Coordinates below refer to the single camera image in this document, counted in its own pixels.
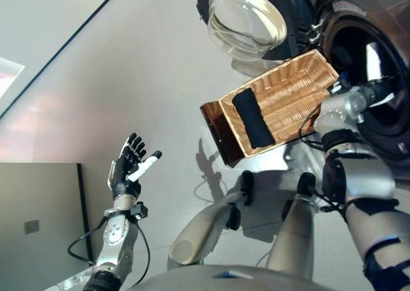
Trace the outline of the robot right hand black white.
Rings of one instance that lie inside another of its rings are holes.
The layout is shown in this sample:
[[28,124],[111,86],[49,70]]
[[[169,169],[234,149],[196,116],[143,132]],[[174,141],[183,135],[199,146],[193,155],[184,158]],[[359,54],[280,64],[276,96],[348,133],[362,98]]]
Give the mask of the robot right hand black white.
[[372,91],[372,94],[368,107],[379,106],[392,100],[395,97],[394,88],[396,82],[397,79],[392,76],[369,81],[366,86]]

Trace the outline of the robot left hand black white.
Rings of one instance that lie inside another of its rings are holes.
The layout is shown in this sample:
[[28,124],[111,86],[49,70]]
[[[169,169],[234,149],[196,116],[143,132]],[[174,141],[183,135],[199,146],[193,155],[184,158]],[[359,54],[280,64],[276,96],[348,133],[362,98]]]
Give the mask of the robot left hand black white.
[[146,153],[145,143],[140,136],[132,133],[126,138],[119,157],[111,162],[107,179],[114,199],[123,195],[138,199],[141,193],[139,179],[163,155],[161,151],[155,151],[145,158]]

